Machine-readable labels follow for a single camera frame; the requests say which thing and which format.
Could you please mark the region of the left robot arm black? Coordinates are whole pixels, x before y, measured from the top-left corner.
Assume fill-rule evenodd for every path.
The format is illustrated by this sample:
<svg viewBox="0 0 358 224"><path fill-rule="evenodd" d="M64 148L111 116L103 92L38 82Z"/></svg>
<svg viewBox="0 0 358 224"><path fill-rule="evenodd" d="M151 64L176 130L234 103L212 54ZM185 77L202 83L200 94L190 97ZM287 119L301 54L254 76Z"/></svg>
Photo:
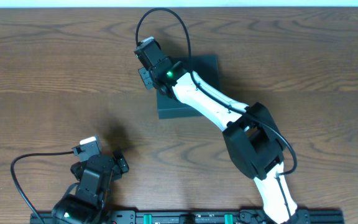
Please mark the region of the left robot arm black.
<svg viewBox="0 0 358 224"><path fill-rule="evenodd" d="M72 165L71 172L79 181L74 194L66 193L52 209L52 223L99 223L110 185L129 171L120 151L112 156L95 154Z"/></svg>

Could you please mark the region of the black gift box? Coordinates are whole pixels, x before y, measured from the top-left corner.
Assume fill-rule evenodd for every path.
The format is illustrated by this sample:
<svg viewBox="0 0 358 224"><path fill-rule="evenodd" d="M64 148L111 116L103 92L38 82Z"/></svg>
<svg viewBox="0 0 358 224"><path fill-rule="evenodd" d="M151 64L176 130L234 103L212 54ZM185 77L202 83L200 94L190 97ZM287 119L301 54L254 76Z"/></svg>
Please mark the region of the black gift box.
<svg viewBox="0 0 358 224"><path fill-rule="evenodd" d="M220 90L218 58L216 55L192 56L193 70L209 85ZM157 114L159 119L174 119L202 116L194 108L163 96L156 91Z"/></svg>

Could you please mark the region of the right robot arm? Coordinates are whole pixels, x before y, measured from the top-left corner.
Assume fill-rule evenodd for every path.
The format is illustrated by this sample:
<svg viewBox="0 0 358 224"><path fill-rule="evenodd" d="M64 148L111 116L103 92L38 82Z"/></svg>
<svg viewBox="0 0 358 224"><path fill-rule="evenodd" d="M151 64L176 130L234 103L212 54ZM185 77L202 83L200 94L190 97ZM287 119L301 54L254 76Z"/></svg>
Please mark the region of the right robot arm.
<svg viewBox="0 0 358 224"><path fill-rule="evenodd" d="M280 134L268 109L249 106L207 84L183 62L166 55L138 53L139 74L146 88L186 104L214 123L222 132L229 157L237 169L252 179L262 197L265 214L275 223L290 221L298 208L290 195L284 169L284 149L289 142Z"/></svg>

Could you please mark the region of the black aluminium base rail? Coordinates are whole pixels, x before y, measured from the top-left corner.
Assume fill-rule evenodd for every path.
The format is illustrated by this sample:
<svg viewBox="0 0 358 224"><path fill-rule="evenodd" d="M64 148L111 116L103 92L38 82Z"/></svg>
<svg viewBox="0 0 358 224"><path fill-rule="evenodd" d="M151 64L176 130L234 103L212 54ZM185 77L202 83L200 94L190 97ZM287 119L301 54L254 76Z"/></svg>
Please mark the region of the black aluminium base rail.
<svg viewBox="0 0 358 224"><path fill-rule="evenodd" d="M273 223L263 210L238 211L186 211L186 212L136 212L116 210L105 213L100 223L110 224L181 224L181 223ZM298 209L288 223L299 224L340 224L344 216L340 210Z"/></svg>

